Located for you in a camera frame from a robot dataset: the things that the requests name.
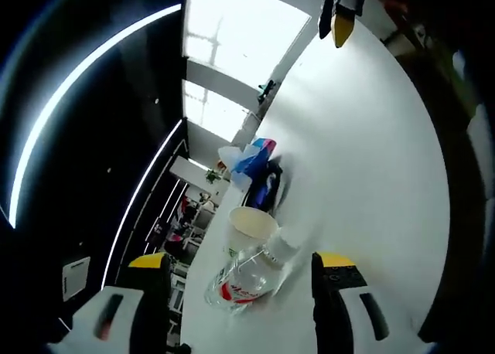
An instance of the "ceiling light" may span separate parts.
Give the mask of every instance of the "ceiling light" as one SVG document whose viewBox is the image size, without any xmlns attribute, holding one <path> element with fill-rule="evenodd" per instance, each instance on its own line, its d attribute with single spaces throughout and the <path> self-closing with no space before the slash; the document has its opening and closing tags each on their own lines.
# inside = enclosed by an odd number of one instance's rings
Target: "ceiling light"
<svg viewBox="0 0 495 354">
<path fill-rule="evenodd" d="M 196 161 L 194 161 L 194 160 L 193 160 L 193 159 L 191 159 L 191 158 L 189 158 L 189 159 L 188 159 L 188 161 L 189 161 L 189 162 L 191 162 L 193 165 L 195 165 L 195 166 L 197 166 L 197 167 L 201 168 L 201 169 L 202 169 L 202 170 L 204 170 L 204 171 L 208 171 L 208 170 L 209 170 L 209 168 L 207 168 L 205 165 L 201 165 L 199 162 L 196 162 Z"/>
<path fill-rule="evenodd" d="M 29 133 L 29 137 L 24 145 L 24 149 L 22 150 L 21 158 L 19 159 L 19 163 L 17 165 L 17 170 L 15 171 L 14 185 L 12 186 L 12 194 L 10 197 L 10 206 L 9 206 L 9 222 L 12 225 L 12 228 L 15 228 L 15 221 L 17 217 L 17 208 L 19 205 L 19 196 L 21 192 L 22 180 L 24 179 L 24 174 L 26 173 L 26 167 L 29 162 L 29 158 L 31 157 L 32 150 L 36 142 L 38 141 L 39 135 L 41 131 L 46 125 L 46 122 L 50 118 L 51 114 L 55 110 L 56 106 L 62 99 L 63 95 L 70 89 L 70 87 L 77 81 L 81 74 L 83 74 L 90 66 L 93 64 L 98 58 L 100 58 L 103 54 L 105 54 L 109 49 L 117 45 L 120 41 L 122 41 L 127 36 L 136 32 L 137 30 L 147 26 L 148 24 L 154 22 L 157 19 L 163 18 L 168 14 L 172 14 L 174 12 L 179 11 L 181 5 L 174 5 L 167 9 L 160 10 L 155 14 L 147 16 L 136 23 L 130 25 L 129 27 L 121 30 L 119 33 L 108 39 L 105 43 L 100 45 L 95 51 L 93 51 L 90 55 L 87 56 L 70 74 L 69 76 L 60 84 L 58 89 L 56 89 L 55 93 L 48 100 L 45 107 L 42 109 L 41 113 L 38 116 L 34 126 L 32 127 L 31 132 Z"/>
</svg>

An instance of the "white tabletop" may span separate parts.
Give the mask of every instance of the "white tabletop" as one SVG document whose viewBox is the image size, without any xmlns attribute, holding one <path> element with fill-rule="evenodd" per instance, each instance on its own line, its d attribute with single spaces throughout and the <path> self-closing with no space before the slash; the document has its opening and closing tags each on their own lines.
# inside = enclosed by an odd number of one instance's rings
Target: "white tabletop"
<svg viewBox="0 0 495 354">
<path fill-rule="evenodd" d="M 181 341 L 199 354 L 316 352 L 313 250 L 356 262 L 377 295 L 393 297 L 384 300 L 399 308 L 388 310 L 400 311 L 401 329 L 414 335 L 442 276 L 449 191 L 432 122 L 392 55 L 360 23 L 342 49 L 330 37 L 315 39 L 257 135 L 278 143 L 274 156 L 289 186 L 276 219 L 312 234 L 308 262 L 276 296 L 242 315 L 207 305 L 203 293 L 225 261 L 227 214 L 241 200 L 230 187 L 189 269 Z"/>
</svg>

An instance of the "clear plastic bottle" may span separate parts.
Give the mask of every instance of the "clear plastic bottle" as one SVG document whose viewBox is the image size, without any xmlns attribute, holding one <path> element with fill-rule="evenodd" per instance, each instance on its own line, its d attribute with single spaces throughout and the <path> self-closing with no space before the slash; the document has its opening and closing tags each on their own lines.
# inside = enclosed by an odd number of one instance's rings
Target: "clear plastic bottle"
<svg viewBox="0 0 495 354">
<path fill-rule="evenodd" d="M 278 286 L 284 263 L 296 251 L 280 231 L 266 244 L 242 250 L 208 285 L 206 301 L 227 310 L 244 308 Z"/>
</svg>

